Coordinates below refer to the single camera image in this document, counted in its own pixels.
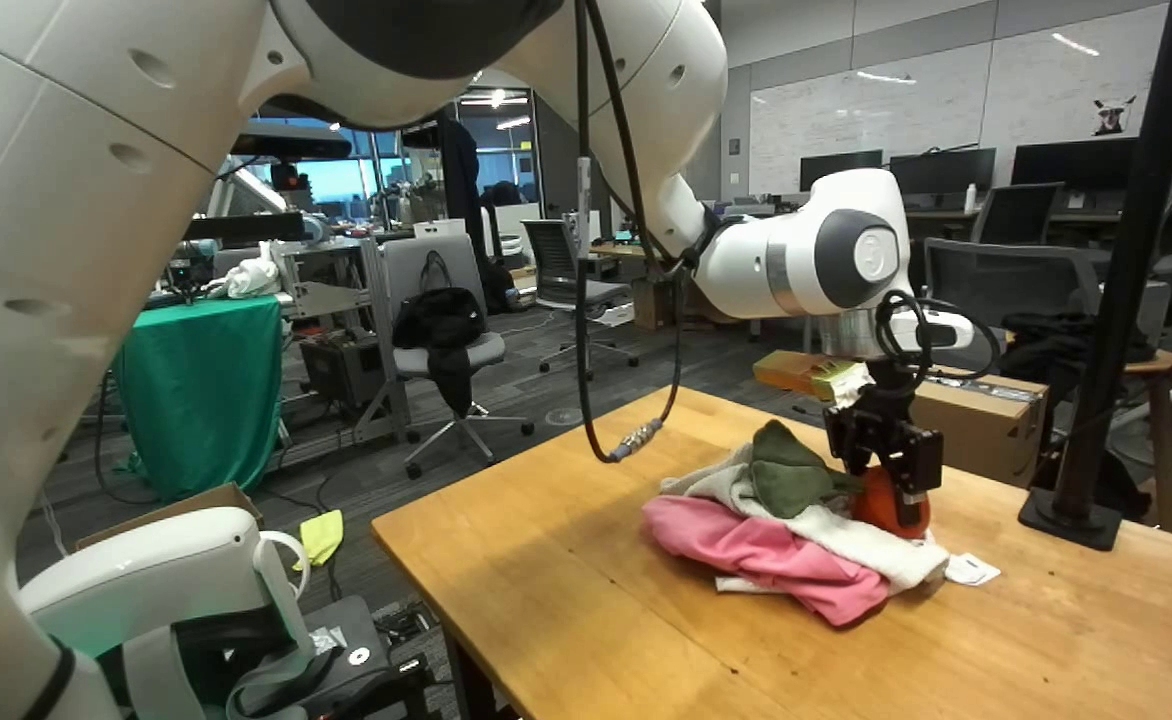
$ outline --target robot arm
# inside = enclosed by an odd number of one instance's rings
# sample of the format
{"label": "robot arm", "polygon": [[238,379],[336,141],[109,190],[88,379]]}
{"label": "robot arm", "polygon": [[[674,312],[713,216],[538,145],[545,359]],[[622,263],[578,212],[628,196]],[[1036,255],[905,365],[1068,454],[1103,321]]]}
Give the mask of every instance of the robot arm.
{"label": "robot arm", "polygon": [[[524,77],[578,117],[573,0],[426,2],[0,0],[0,717],[42,700],[51,717],[113,717],[91,660],[66,664],[19,609],[12,549],[250,117],[307,96],[361,123],[409,123],[476,66]],[[725,100],[713,20],[696,0],[604,0],[604,23],[653,234],[674,255],[713,234],[696,285],[720,312],[838,314],[871,352],[861,306],[899,285],[907,255],[892,180],[823,180],[795,216],[708,228],[679,169]],[[600,72],[591,82],[591,149],[628,196]]]}

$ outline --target wooden table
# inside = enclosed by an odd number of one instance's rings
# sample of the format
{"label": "wooden table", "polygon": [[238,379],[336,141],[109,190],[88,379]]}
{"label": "wooden table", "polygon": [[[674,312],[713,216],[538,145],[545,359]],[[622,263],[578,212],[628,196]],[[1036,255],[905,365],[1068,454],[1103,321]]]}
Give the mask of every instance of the wooden table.
{"label": "wooden table", "polygon": [[[604,428],[655,409],[662,393]],[[1172,536],[1060,545],[1018,525],[1025,493],[982,474],[943,472],[936,532],[1003,566],[988,586],[899,596],[853,631],[782,596],[717,596],[645,541],[641,502],[760,422],[686,393],[628,463],[563,433],[374,527],[527,717],[1172,717]]]}

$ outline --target pink cloth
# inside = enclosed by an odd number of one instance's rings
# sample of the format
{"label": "pink cloth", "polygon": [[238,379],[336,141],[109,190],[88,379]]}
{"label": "pink cloth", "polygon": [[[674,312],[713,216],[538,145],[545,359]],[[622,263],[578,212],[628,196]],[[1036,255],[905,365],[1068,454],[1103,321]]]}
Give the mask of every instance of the pink cloth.
{"label": "pink cloth", "polygon": [[655,496],[645,516],[665,552],[782,586],[832,629],[866,619],[892,596],[871,566],[704,496]]}

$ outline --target cardboard box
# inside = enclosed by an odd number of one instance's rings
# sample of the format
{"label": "cardboard box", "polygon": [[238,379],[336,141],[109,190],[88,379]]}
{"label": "cardboard box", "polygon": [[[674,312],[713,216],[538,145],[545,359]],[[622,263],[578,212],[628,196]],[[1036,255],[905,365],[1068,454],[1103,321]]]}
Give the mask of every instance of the cardboard box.
{"label": "cardboard box", "polygon": [[[828,403],[828,377],[849,359],[809,352],[769,352],[753,377]],[[1048,428],[1048,389],[1014,377],[982,377],[971,384],[928,379],[916,389],[914,422],[943,433],[943,463],[1003,482],[1031,482],[1039,435]]]}
{"label": "cardboard box", "polygon": [[816,395],[828,403],[823,377],[843,371],[853,359],[813,354],[813,352],[769,352],[753,365],[753,379],[769,389],[790,389],[795,395]]}
{"label": "cardboard box", "polygon": [[1048,428],[1048,389],[1014,377],[982,377],[947,389],[916,389],[914,422],[943,433],[943,463],[1030,488]]}

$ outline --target monitor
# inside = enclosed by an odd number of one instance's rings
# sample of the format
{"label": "monitor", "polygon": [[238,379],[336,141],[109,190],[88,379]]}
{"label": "monitor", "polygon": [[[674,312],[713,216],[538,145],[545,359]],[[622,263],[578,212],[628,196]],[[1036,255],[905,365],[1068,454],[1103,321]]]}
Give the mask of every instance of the monitor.
{"label": "monitor", "polygon": [[985,200],[976,219],[982,244],[1045,244],[1060,183],[1014,183]]}
{"label": "monitor", "polygon": [[1064,183],[1064,190],[1125,190],[1138,141],[1020,145],[1014,183]]}
{"label": "monitor", "polygon": [[892,157],[892,176],[907,206],[961,212],[970,186],[991,186],[991,161],[991,149]]}
{"label": "monitor", "polygon": [[886,169],[886,152],[838,152],[838,157],[806,157],[802,161],[802,190],[813,190],[819,176],[849,172],[849,169]]}
{"label": "monitor", "polygon": [[498,255],[498,233],[500,233],[500,255],[531,255],[527,219],[542,219],[542,204],[489,204],[484,212],[484,239],[489,255]]}
{"label": "monitor", "polygon": [[928,234],[925,285],[985,322],[1003,322],[1014,312],[1102,312],[1102,279],[1085,249]]}

